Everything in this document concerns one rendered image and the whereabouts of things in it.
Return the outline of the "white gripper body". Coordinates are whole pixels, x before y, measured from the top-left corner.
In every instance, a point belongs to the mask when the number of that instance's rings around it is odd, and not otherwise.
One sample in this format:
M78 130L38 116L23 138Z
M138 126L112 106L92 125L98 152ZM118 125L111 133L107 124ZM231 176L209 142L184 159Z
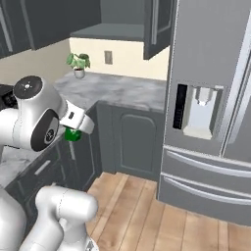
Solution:
M60 120L60 124L62 126L80 130L87 134L91 134L94 129L93 120L91 120L85 113L78 115L77 113L70 112Z

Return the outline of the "dark grey corner base cabinet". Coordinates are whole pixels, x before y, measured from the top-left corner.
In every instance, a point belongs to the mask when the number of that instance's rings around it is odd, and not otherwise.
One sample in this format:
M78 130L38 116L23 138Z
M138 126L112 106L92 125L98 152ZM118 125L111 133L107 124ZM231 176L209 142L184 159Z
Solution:
M97 109L99 142L101 150L102 171L111 174L115 174L117 172L115 164L114 133L112 125L113 122L112 111L114 107L126 107L144 111L149 111L150 109L163 111L153 108L130 107L127 105L112 104L108 103L107 101L97 102L96 109Z

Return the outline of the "dark grey base cabinet run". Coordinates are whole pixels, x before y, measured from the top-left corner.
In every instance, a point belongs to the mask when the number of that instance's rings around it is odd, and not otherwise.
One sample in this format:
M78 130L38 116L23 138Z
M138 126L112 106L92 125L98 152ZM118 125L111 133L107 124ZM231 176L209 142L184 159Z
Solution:
M87 191L101 173L95 165L99 163L99 151L93 149L98 143L98 129L91 135L83 133L80 140L65 139L63 129L52 145L42 152L4 147L0 163L0 184L21 204L26 215L25 234L33 227L37 210L35 196L45 185ZM38 176L34 172L46 161L51 160Z

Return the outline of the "dark grey arched cabinet door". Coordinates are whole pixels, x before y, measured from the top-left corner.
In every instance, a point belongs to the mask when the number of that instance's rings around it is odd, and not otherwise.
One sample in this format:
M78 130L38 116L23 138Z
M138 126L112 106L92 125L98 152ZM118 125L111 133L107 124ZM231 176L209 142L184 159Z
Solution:
M164 112L114 107L112 120L116 171L157 180L161 167Z

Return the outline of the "open dark grey cabinet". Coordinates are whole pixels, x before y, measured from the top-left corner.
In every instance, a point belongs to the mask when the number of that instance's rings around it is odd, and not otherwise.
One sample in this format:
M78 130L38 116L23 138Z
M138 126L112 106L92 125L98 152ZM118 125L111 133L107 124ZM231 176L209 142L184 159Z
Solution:
M144 0L100 0L101 22L71 37L123 41L144 40Z

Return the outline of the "dark grey open cabinet door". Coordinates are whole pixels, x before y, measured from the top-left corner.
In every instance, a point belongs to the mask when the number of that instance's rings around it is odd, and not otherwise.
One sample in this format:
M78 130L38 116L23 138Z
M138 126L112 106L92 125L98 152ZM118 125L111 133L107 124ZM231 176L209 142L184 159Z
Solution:
M150 60L171 43L173 11L176 6L176 0L159 0L158 36L157 44L155 45L151 44L152 1L145 0L144 6L144 60Z

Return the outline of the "green carton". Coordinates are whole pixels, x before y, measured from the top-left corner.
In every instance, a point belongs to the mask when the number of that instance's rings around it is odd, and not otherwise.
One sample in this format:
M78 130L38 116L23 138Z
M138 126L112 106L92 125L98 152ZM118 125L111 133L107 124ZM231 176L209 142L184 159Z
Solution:
M65 139L67 141L78 141L81 138L81 131L67 127L65 129Z

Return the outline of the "green plant in white pot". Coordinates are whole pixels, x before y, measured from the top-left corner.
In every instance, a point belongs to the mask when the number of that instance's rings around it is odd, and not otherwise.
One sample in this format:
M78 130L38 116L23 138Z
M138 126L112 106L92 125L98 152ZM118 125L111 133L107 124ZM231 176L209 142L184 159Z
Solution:
M85 77L85 69L90 67L90 59L87 54L70 53L66 63L73 69L77 79Z

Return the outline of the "black appliance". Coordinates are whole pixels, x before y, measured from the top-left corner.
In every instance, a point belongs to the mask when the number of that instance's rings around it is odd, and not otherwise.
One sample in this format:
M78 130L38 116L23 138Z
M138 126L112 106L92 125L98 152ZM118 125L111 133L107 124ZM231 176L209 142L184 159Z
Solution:
M0 111L7 108L18 108L17 99L13 94L13 86L0 84Z

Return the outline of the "grey steel fridge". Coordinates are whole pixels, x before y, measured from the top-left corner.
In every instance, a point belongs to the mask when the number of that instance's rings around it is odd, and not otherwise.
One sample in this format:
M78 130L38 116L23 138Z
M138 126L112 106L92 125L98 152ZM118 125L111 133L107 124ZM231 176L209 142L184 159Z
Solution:
M251 226L251 0L176 0L158 199Z

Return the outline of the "dark grey wall cabinets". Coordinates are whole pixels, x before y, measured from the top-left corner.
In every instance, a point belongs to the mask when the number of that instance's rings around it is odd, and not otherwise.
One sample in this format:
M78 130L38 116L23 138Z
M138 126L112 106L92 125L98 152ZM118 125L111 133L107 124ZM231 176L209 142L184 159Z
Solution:
M0 0L0 59L101 22L100 0Z

